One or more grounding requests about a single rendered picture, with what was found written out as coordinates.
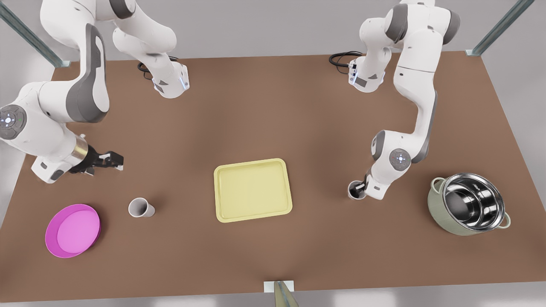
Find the silver frame post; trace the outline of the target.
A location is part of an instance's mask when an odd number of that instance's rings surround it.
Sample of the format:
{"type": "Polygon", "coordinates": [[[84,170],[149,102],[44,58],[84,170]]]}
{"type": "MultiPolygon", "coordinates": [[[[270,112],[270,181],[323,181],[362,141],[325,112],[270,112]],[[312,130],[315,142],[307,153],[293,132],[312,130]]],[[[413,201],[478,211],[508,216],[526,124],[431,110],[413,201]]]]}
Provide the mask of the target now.
{"type": "Polygon", "coordinates": [[[61,60],[14,12],[0,0],[0,19],[14,30],[55,68],[69,67],[71,62],[61,60]]]}
{"type": "Polygon", "coordinates": [[[273,293],[275,307],[300,307],[293,296],[294,281],[265,281],[264,293],[273,293]]]}
{"type": "Polygon", "coordinates": [[[466,56],[482,56],[534,2],[535,0],[517,0],[474,48],[465,51],[466,56]]]}

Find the magenta round plate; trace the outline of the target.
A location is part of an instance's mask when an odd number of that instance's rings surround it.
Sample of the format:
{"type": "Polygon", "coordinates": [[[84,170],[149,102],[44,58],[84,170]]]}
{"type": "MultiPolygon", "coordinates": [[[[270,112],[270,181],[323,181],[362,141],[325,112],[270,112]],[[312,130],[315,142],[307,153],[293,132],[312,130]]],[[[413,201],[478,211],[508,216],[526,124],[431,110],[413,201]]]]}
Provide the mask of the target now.
{"type": "Polygon", "coordinates": [[[101,234],[98,212],[86,204],[74,204],[57,212],[45,232],[47,250],[56,257],[75,257],[88,250],[101,234]]]}

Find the white IKEA cup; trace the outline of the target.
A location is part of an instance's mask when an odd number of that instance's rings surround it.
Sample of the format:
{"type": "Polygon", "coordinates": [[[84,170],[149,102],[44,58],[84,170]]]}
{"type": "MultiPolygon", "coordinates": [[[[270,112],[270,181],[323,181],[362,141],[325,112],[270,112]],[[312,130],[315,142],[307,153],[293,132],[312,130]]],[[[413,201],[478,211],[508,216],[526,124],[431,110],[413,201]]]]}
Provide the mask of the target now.
{"type": "Polygon", "coordinates": [[[362,182],[359,180],[352,181],[348,186],[348,195],[352,200],[363,200],[366,194],[361,190],[362,182]]]}
{"type": "Polygon", "coordinates": [[[154,206],[143,197],[135,198],[128,206],[128,212],[133,217],[152,217],[155,211],[154,206]]]}

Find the green pot with steel inside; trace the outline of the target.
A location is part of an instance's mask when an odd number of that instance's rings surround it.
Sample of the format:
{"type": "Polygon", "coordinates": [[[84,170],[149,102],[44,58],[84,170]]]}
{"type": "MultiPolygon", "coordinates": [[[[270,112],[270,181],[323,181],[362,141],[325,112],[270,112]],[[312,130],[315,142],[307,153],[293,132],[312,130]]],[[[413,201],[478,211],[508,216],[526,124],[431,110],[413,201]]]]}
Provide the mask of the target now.
{"type": "Polygon", "coordinates": [[[437,225],[453,235],[478,235],[511,225],[497,188],[474,173],[435,177],[430,183],[427,205],[437,225]]]}

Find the pale yellow rectangular tray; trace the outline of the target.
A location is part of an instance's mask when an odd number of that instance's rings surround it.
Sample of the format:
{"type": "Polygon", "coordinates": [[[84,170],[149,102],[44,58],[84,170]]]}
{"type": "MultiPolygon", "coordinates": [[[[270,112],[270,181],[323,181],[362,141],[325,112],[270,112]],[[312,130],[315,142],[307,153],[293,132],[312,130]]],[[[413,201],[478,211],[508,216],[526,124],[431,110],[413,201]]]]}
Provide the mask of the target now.
{"type": "Polygon", "coordinates": [[[279,216],[293,208],[282,159],[221,165],[213,180],[216,218],[222,223],[279,216]]]}

